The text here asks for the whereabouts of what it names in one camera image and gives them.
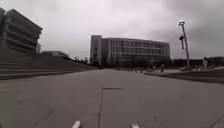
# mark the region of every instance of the multi-story building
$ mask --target multi-story building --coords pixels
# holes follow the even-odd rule
[[[69,57],[66,53],[61,52],[61,51],[43,51],[42,55],[45,55],[45,56]]]
[[[12,9],[0,10],[1,47],[8,47],[26,53],[36,53],[42,28]]]
[[[168,59],[170,59],[170,46],[166,42],[91,36],[90,63],[130,65]]]

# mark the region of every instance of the road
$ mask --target road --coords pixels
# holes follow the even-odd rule
[[[221,128],[223,98],[219,84],[86,71],[1,81],[0,123],[3,128],[71,128],[75,120],[83,128],[129,128],[134,122],[141,128]]]

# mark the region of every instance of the street lamp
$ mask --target street lamp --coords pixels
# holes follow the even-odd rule
[[[188,71],[190,70],[190,57],[189,57],[189,51],[188,51],[188,44],[187,44],[187,35],[185,32],[185,28],[184,28],[185,22],[181,21],[179,23],[179,26],[181,26],[182,30],[183,30],[183,36],[180,39],[184,39],[185,41],[185,48],[186,48],[186,55],[187,55],[187,69]]]

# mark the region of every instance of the road surface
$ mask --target road surface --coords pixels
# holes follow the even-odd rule
[[[113,70],[0,82],[3,128],[221,128],[223,114],[219,84]]]

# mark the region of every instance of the sky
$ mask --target sky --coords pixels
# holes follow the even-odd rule
[[[223,0],[0,0],[43,28],[42,50],[89,57],[90,36],[170,43],[172,58],[184,57],[178,23],[186,22],[191,58],[224,56]]]

